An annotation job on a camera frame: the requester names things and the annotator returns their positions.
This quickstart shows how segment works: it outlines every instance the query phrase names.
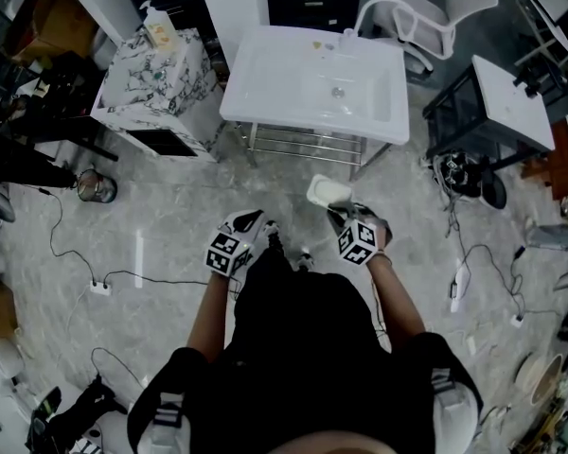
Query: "wire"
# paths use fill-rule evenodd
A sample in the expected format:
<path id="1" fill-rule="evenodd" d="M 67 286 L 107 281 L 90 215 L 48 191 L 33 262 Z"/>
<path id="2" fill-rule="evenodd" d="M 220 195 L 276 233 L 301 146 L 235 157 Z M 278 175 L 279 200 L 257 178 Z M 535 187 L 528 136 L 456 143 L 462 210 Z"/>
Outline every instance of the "wire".
<path id="1" fill-rule="evenodd" d="M 97 370 L 97 375 L 105 377 L 105 375 L 102 375 L 102 374 L 101 374 L 101 372 L 99 371 L 99 369 L 98 369 L 98 367 L 97 367 L 97 364 L 95 363 L 95 353 L 96 353 L 97 351 L 105 352 L 105 353 L 107 353 L 108 355 L 110 355 L 110 356 L 112 356 L 113 358 L 115 358 L 115 360 L 116 360 L 120 365 L 122 365 L 122 366 L 126 369 L 126 371 L 127 371 L 129 374 L 131 374 L 131 376 L 132 376 L 132 377 L 134 378 L 134 380 L 136 381 L 137 385 L 138 385 L 139 387 L 141 387 L 142 390 L 145 389 L 145 387 L 143 387 L 143 384 L 141 383 L 141 380 L 139 380 L 139 378 L 137 377 L 137 375 L 135 375 L 135 374 L 133 373 L 133 370 L 131 370 L 131 369 L 126 365 L 126 363 L 124 363 L 124 361 L 122 361 L 120 358 L 118 358 L 116 355 L 114 355 L 114 354 L 113 354 L 111 351 L 109 351 L 107 348 L 103 348 L 102 346 L 97 346 L 97 347 L 93 348 L 93 351 L 91 352 L 91 362 L 93 363 L 93 366 L 95 367 L 95 370 Z"/>
<path id="2" fill-rule="evenodd" d="M 525 309 L 524 310 L 524 314 L 555 314 L 556 316 L 559 316 L 561 318 L 561 313 L 559 313 L 558 311 L 556 311 L 555 309 Z"/>
<path id="3" fill-rule="evenodd" d="M 451 284 L 456 284 L 456 275 L 459 273 L 459 271 L 461 271 L 463 269 L 463 267 L 467 268 L 467 272 L 469 274 L 468 280 L 467 280 L 467 284 L 465 285 L 464 289 L 463 289 L 463 293 L 461 294 L 461 296 L 458 298 L 459 300 L 463 299 L 465 297 L 465 295 L 467 294 L 467 291 L 469 290 L 470 287 L 470 283 L 471 283 L 471 269 L 468 263 L 468 259 L 471 255 L 471 253 L 479 248 L 484 248 L 487 250 L 488 252 L 488 257 L 490 259 L 490 263 L 492 264 L 492 267 L 499 273 L 499 277 L 501 279 L 501 284 L 503 285 L 503 288 L 505 289 L 505 291 L 507 292 L 507 294 L 509 294 L 510 298 L 513 300 L 513 303 L 515 303 L 515 306 L 518 308 L 518 317 L 522 317 L 524 315 L 524 311 L 525 311 L 525 298 L 524 295 L 520 292 L 520 289 L 522 288 L 522 284 L 524 283 L 524 277 L 521 274 L 516 274 L 513 271 L 513 266 L 515 265 L 515 262 L 517 261 L 517 259 L 519 257 L 514 257 L 513 261 L 511 262 L 511 264 L 509 265 L 509 274 L 511 275 L 511 287 L 507 286 L 506 283 L 506 279 L 503 275 L 503 272 L 501 271 L 501 269 L 496 265 L 496 263 L 494 262 L 494 256 L 492 254 L 492 250 L 490 249 L 490 247 L 487 244 L 474 244 L 473 246 L 471 246 L 468 250 L 465 247 L 465 243 L 463 242 L 463 235 L 461 234 L 461 224 L 458 221 L 458 216 L 456 214 L 456 204 L 461 200 L 462 196 L 461 194 L 455 193 L 451 188 L 449 188 L 446 185 L 446 181 L 444 180 L 444 177 L 442 175 L 441 169 L 440 169 L 440 165 L 442 162 L 442 158 L 434 158 L 434 160 L 432 161 L 432 167 L 433 167 L 433 172 L 434 172 L 434 176 L 435 176 L 435 181 L 440 185 L 440 188 L 442 189 L 442 191 L 444 192 L 444 194 L 446 195 L 446 197 L 448 198 L 448 205 L 444 208 L 444 211 L 448 211 L 449 215 L 448 215 L 448 230 L 445 234 L 445 237 L 449 237 L 450 234 L 452 233 L 452 231 L 457 232 L 458 235 L 458 241 L 459 241 L 459 245 L 461 247 L 461 253 L 463 254 L 463 260 L 460 264 L 460 266 L 457 268 L 456 272 L 454 273 L 454 277 L 453 280 L 451 281 Z M 522 305 L 520 305 L 520 303 L 518 302 L 518 300 L 516 299 L 516 297 L 519 296 L 522 298 Z"/>
<path id="4" fill-rule="evenodd" d="M 518 308 L 518 317 L 521 318 L 525 313 L 525 298 L 524 298 L 524 295 L 520 292 L 520 288 L 522 287 L 524 277 L 521 274 L 514 274 L 513 273 L 513 265 L 515 264 L 516 259 L 513 259 L 513 261 L 511 262 L 511 265 L 509 266 L 509 270 L 511 272 L 511 277 L 512 277 L 511 287 L 507 286 L 505 276 L 503 275 L 503 272 L 501 271 L 501 269 L 494 262 L 494 255 L 492 254 L 492 250 L 490 249 L 490 247 L 487 244 L 475 244 L 475 245 L 471 246 L 470 249 L 465 254 L 465 257 L 463 257 L 463 262 L 461 263 L 461 265 L 456 270 L 456 273 L 458 273 L 463 268 L 463 266 L 467 264 L 467 260 L 469 259 L 471 253 L 474 250 L 480 249 L 480 248 L 486 249 L 486 251 L 488 252 L 488 258 L 490 259 L 490 264 L 492 264 L 492 267 L 499 273 L 499 278 L 501 279 L 501 284 L 503 285 L 503 288 L 505 289 L 505 291 L 507 292 L 509 297 L 515 303 L 515 306 Z M 470 280 L 471 280 L 471 273 L 470 273 L 470 278 L 468 279 L 467 284 L 465 285 L 465 289 L 463 291 L 463 295 L 461 296 L 461 299 L 465 296 L 465 294 L 467 294 L 467 290 L 470 287 Z M 516 299 L 516 297 L 518 297 L 518 296 L 520 298 L 522 298 L 522 305 L 520 305 L 520 303 Z"/>
<path id="5" fill-rule="evenodd" d="M 76 308 L 78 307 L 78 305 L 80 304 L 80 301 L 82 299 L 82 297 L 84 296 L 84 294 L 86 294 L 86 291 L 90 289 L 90 286 L 86 286 L 84 288 L 84 290 L 82 291 L 81 295 L 78 296 L 78 299 L 76 300 L 76 303 L 74 304 L 74 307 L 72 308 L 71 312 L 69 313 L 69 316 L 67 317 L 67 322 L 65 323 L 65 333 L 67 335 L 67 340 L 70 340 L 70 335 L 69 335 L 69 325 L 72 322 L 72 318 L 74 317 L 74 312 L 76 311 Z"/>
<path id="6" fill-rule="evenodd" d="M 131 276 L 134 277 L 139 277 L 141 279 L 145 279 L 146 281 L 150 281 L 151 283 L 165 283 L 165 284 L 201 284 L 204 286 L 207 286 L 208 283 L 205 283 L 203 281 L 167 281 L 166 279 L 151 279 L 150 277 L 146 277 L 146 276 L 142 276 L 141 274 L 136 274 L 134 272 L 130 272 L 130 271 L 112 271 L 112 272 L 108 272 L 107 274 L 105 274 L 105 277 L 103 278 L 103 283 L 105 283 L 107 281 L 107 278 L 115 275 L 115 274 L 129 274 Z"/>
<path id="7" fill-rule="evenodd" d="M 57 199 L 57 202 L 59 203 L 59 220 L 57 220 L 57 223 L 55 225 L 53 225 L 53 228 L 50 230 L 50 241 L 49 241 L 50 251 L 53 253 L 53 255 L 55 257 L 63 257 L 64 255 L 68 255 L 69 253 L 77 255 L 84 262 L 84 264 L 86 264 L 86 266 L 88 267 L 88 270 L 91 272 L 91 278 L 93 280 L 93 284 L 95 284 L 96 281 L 95 281 L 95 274 L 93 273 L 93 268 L 91 267 L 90 263 L 84 258 L 84 256 L 81 253 L 79 253 L 78 251 L 75 251 L 73 249 L 71 251 L 65 251 L 64 253 L 56 253 L 55 252 L 55 249 L 53 247 L 53 235 L 55 235 L 55 229 L 57 229 L 57 227 L 59 227 L 59 224 L 63 220 L 63 204 L 62 204 L 61 199 L 59 197 L 50 193 L 49 191 L 44 190 L 43 188 L 38 188 L 37 190 L 41 193 L 44 193 L 45 195 L 49 195 L 53 199 Z"/>
<path id="8" fill-rule="evenodd" d="M 130 276 L 134 276 L 134 277 L 138 277 L 141 279 L 145 279 L 146 281 L 149 281 L 151 283 L 155 283 L 155 284 L 199 284 L 199 285 L 203 285 L 203 286 L 208 286 L 208 283 L 204 282 L 204 281 L 169 281 L 166 279 L 151 279 L 150 277 L 147 276 L 143 276 L 141 274 L 137 274 L 135 272 L 131 272 L 131 271 L 111 271 L 108 272 L 107 274 L 105 274 L 105 277 L 103 278 L 103 284 L 107 283 L 107 278 L 111 275 L 115 275 L 115 274 L 129 274 Z M 240 291 L 241 291 L 241 282 L 234 278 L 234 277 L 230 277 L 229 279 L 236 281 L 237 283 L 237 287 L 233 290 L 230 289 L 230 292 L 233 293 L 234 295 L 234 301 L 238 300 L 238 296 L 240 295 Z"/>

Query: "power strip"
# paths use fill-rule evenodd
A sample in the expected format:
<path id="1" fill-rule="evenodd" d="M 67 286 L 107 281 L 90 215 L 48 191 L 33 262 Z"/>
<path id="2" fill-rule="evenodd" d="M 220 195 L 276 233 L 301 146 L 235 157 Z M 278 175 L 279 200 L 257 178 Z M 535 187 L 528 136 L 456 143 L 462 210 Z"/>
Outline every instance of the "power strip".
<path id="1" fill-rule="evenodd" d="M 100 294 L 101 296 L 111 296 L 112 287 L 109 284 L 91 281 L 91 292 Z"/>
<path id="2" fill-rule="evenodd" d="M 516 328 L 521 328 L 523 323 L 524 317 L 518 318 L 517 314 L 514 314 L 511 318 L 511 324 L 513 324 Z"/>

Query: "chair leg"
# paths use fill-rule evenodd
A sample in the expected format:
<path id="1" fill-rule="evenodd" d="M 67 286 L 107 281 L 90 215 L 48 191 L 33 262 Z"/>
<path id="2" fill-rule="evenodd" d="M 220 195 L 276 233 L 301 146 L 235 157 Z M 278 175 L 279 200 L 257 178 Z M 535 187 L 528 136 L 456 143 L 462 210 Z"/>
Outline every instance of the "chair leg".
<path id="1" fill-rule="evenodd" d="M 418 59 L 421 64 L 425 66 L 425 70 L 428 73 L 434 72 L 434 66 L 430 63 L 429 59 L 427 59 L 421 51 L 419 51 L 416 47 L 412 46 L 411 44 L 401 43 L 404 49 L 404 52 L 408 52 L 411 56 Z"/>

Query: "drawer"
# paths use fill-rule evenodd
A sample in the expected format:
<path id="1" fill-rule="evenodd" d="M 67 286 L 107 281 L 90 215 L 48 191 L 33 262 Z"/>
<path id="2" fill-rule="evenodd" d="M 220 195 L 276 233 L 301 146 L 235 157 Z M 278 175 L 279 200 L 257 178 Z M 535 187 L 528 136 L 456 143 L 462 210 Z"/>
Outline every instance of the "drawer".
<path id="1" fill-rule="evenodd" d="M 328 32 L 342 33 L 346 28 L 352 28 L 355 21 L 346 19 L 339 15 L 300 15 L 295 19 L 288 19 L 283 26 L 298 26 L 301 28 L 315 28 L 316 30 L 326 30 Z"/>
<path id="2" fill-rule="evenodd" d="M 340 13 L 352 5 L 352 0 L 270 0 L 282 12 Z"/>

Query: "metal sink stand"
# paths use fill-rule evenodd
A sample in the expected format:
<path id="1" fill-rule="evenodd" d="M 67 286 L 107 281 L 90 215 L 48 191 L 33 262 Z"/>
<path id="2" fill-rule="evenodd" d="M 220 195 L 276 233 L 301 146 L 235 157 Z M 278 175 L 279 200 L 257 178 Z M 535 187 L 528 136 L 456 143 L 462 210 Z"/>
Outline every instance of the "metal sink stand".
<path id="1" fill-rule="evenodd" d="M 339 136 L 340 134 L 341 133 L 337 133 L 336 136 L 331 136 L 305 128 L 273 127 L 271 125 L 260 125 L 258 123 L 247 123 L 244 125 L 237 123 L 236 132 L 236 135 L 239 140 L 242 141 L 242 144 L 246 149 L 246 155 L 252 166 L 257 166 L 254 156 L 256 152 L 298 156 L 301 158 L 310 158 L 313 160 L 350 165 L 351 171 L 349 174 L 349 180 L 351 182 L 359 180 L 365 174 L 368 167 L 373 166 L 376 162 L 378 162 L 384 153 L 391 147 L 391 143 L 385 143 L 363 164 L 362 159 L 366 151 L 366 138 L 346 134 L 343 134 L 344 137 L 342 137 Z M 299 141 L 299 138 L 301 137 L 309 139 L 309 143 Z M 307 148 L 308 152 L 262 148 L 261 144 Z M 337 145 L 347 146 L 349 149 L 339 148 Z M 329 156 L 310 154 L 309 151 L 321 151 L 330 154 L 336 153 L 338 155 L 343 155 L 343 157 L 331 158 Z"/>

